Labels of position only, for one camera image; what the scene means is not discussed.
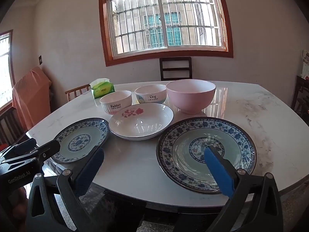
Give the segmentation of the papers on cabinet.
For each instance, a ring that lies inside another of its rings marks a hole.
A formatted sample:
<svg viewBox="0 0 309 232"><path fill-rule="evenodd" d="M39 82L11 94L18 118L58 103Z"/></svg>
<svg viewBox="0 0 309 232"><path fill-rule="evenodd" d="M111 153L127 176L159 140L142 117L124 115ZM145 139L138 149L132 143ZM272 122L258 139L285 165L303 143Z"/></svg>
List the papers on cabinet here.
<svg viewBox="0 0 309 232"><path fill-rule="evenodd" d="M302 50L301 77L305 80L309 80L309 52L307 50Z"/></svg>

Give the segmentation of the light wooden chair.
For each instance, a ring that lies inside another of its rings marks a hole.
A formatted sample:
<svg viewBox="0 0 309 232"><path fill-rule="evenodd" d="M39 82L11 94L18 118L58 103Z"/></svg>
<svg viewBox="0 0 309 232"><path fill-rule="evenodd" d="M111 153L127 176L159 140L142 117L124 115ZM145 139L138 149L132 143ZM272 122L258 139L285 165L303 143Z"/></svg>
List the light wooden chair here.
<svg viewBox="0 0 309 232"><path fill-rule="evenodd" d="M82 86L70 89L68 91L65 91L68 102L70 102L72 99L77 98L83 93L88 92L90 89L91 89L90 85L86 84L86 85L82 85Z"/></svg>

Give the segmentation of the large pink bowl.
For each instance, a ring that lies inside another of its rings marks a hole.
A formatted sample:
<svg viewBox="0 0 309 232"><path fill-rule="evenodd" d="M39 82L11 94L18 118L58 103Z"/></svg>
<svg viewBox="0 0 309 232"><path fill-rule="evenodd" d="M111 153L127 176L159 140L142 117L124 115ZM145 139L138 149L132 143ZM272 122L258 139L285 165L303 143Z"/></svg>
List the large pink bowl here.
<svg viewBox="0 0 309 232"><path fill-rule="evenodd" d="M198 79L169 82L166 92L170 102L186 114L198 114L208 107L214 98L216 85Z"/></svg>

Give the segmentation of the green tissue pack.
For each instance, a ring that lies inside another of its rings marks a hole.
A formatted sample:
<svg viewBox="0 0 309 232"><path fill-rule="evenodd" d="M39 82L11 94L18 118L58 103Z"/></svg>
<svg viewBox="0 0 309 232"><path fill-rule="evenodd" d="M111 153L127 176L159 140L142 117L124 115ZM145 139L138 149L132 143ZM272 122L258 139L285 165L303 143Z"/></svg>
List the green tissue pack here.
<svg viewBox="0 0 309 232"><path fill-rule="evenodd" d="M98 78L90 83L90 87L94 98L115 92L114 84L108 78Z"/></svg>

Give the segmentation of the large blue floral plate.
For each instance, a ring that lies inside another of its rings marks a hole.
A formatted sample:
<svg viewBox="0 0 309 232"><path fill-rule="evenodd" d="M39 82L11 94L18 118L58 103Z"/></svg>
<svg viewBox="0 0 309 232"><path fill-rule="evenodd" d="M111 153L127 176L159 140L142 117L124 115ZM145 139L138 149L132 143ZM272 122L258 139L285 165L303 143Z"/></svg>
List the large blue floral plate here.
<svg viewBox="0 0 309 232"><path fill-rule="evenodd" d="M215 117L192 117L171 125L159 138L156 155L162 171L177 185L213 194L220 190L208 168L210 147L234 168L253 172L257 151L250 136L236 124Z"/></svg>

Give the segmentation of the dark wooden bench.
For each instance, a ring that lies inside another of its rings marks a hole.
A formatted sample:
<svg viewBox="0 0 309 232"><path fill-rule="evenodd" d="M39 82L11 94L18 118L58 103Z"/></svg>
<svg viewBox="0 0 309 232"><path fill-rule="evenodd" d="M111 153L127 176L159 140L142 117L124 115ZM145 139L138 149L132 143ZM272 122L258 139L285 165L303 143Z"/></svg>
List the dark wooden bench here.
<svg viewBox="0 0 309 232"><path fill-rule="evenodd" d="M28 139L14 107L1 110L1 146L9 147Z"/></svg>

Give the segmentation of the side window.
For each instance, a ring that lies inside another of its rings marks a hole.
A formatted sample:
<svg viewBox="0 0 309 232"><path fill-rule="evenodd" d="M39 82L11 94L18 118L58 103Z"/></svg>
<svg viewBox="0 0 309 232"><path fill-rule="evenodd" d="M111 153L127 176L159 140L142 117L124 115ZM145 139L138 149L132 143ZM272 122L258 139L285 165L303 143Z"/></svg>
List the side window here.
<svg viewBox="0 0 309 232"><path fill-rule="evenodd" d="M0 42L0 72L1 72L1 107L6 106L13 98L13 87L15 84L13 70L13 30L1 33Z"/></svg>

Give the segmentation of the dark wooden chair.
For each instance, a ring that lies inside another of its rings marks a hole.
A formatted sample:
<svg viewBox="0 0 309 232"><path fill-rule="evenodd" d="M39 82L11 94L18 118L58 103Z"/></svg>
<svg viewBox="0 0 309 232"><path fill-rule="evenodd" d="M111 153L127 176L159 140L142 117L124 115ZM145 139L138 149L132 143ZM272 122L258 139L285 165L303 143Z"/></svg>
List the dark wooden chair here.
<svg viewBox="0 0 309 232"><path fill-rule="evenodd" d="M167 67L165 68L164 62L187 62L188 65L186 67ZM183 80L183 79L192 79L193 78L193 69L192 69L192 58L191 57L168 57L168 58L160 58L159 59L160 66L160 78L161 81L168 81L170 79L174 80ZM188 77L177 77L177 78L165 78L165 72L188 72Z"/></svg>

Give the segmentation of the white Rabbit bowl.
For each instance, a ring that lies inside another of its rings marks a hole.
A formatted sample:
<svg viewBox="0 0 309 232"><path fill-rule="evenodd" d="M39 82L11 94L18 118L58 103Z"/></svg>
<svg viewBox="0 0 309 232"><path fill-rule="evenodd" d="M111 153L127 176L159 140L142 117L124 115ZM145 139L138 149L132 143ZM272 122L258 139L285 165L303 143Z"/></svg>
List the white Rabbit bowl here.
<svg viewBox="0 0 309 232"><path fill-rule="evenodd" d="M132 92L116 91L103 96L99 102L107 114L114 115L120 110L132 105Z"/></svg>

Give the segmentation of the white Dog bowl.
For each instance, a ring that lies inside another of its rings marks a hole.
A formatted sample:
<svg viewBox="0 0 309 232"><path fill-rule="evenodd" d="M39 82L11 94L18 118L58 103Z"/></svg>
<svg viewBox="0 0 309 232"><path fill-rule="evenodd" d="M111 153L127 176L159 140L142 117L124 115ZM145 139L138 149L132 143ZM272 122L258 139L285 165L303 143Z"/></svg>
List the white Dog bowl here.
<svg viewBox="0 0 309 232"><path fill-rule="evenodd" d="M142 103L160 103L166 100L166 86L162 84L145 85L135 90L137 101Z"/></svg>

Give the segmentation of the white pink-flower plate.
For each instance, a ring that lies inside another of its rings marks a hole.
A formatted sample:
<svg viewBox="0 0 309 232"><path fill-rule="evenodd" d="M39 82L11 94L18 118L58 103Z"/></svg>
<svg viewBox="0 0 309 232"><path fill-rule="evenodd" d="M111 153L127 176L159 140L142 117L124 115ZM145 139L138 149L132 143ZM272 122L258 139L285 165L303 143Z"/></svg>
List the white pink-flower plate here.
<svg viewBox="0 0 309 232"><path fill-rule="evenodd" d="M109 128L114 135L125 140L147 140L167 129L173 118L173 110L166 105L136 104L113 115L109 120Z"/></svg>

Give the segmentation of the small blue floral plate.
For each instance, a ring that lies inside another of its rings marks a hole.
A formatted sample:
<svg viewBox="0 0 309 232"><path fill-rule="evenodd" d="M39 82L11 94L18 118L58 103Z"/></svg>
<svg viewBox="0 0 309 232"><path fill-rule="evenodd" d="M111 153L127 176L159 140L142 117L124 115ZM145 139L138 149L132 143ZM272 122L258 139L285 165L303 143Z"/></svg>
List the small blue floral plate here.
<svg viewBox="0 0 309 232"><path fill-rule="evenodd" d="M86 157L94 147L101 147L108 139L110 129L103 118L87 118L65 127L55 136L60 151L51 159L56 163L68 164Z"/></svg>

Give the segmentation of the orange cloth-covered furniture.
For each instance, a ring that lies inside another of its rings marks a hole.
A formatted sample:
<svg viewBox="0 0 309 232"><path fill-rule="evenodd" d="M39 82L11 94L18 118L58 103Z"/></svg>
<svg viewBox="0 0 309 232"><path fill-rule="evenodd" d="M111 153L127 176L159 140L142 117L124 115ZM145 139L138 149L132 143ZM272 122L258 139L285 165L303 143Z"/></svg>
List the orange cloth-covered furniture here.
<svg viewBox="0 0 309 232"><path fill-rule="evenodd" d="M30 130L51 113L49 89L51 81L34 67L13 87L13 107L24 131Z"/></svg>

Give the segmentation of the large barred window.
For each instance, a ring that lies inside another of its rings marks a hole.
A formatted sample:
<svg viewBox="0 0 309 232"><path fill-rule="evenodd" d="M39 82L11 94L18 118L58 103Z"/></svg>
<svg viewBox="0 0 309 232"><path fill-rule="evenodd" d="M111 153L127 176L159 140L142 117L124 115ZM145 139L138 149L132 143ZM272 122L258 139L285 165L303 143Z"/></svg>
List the large barred window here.
<svg viewBox="0 0 309 232"><path fill-rule="evenodd" d="M234 56L225 0L98 0L106 66Z"/></svg>

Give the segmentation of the dark wooden side cabinet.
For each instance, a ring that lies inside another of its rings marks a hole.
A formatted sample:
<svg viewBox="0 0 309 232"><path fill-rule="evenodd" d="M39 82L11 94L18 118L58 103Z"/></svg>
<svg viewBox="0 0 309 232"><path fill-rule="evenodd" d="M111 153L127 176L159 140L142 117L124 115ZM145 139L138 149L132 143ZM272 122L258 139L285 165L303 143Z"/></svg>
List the dark wooden side cabinet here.
<svg viewBox="0 0 309 232"><path fill-rule="evenodd" d="M296 84L291 108L302 118L308 120L308 80L296 76Z"/></svg>

